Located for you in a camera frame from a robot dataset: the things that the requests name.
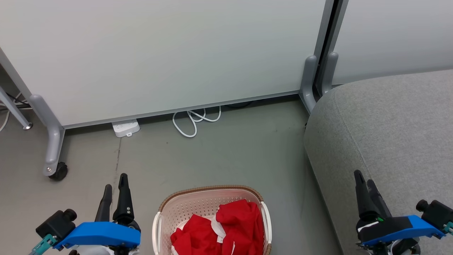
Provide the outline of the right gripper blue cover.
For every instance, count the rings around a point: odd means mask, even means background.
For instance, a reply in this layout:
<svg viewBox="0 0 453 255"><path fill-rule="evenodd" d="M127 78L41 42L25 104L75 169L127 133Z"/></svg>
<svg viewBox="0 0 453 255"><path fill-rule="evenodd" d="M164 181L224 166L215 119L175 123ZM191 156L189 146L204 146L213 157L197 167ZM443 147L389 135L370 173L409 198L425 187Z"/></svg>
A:
<svg viewBox="0 0 453 255"><path fill-rule="evenodd" d="M371 255L396 255L393 249L403 240L413 240L420 237L436 237L442 239L446 232L427 223L419 216L392 217L388 206L381 196L375 182L366 180L360 170L354 171L355 192L358 214L360 219L378 219L376 222L367 224L358 229L359 242L356 244Z"/></svg>

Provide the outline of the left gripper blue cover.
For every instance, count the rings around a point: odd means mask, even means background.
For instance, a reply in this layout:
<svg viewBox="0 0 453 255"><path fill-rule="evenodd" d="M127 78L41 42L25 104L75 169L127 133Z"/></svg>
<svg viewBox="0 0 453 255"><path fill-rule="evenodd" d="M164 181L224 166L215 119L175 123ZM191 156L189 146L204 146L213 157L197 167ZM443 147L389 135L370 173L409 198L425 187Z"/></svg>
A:
<svg viewBox="0 0 453 255"><path fill-rule="evenodd" d="M110 222L112 186L107 184L98 207L95 222L84 222L77 226L67 237L53 248L74 250L78 255L128 255L136 250L141 242L141 233L133 228L119 224L131 224L134 221L129 178L121 173L117 208Z"/></svg>

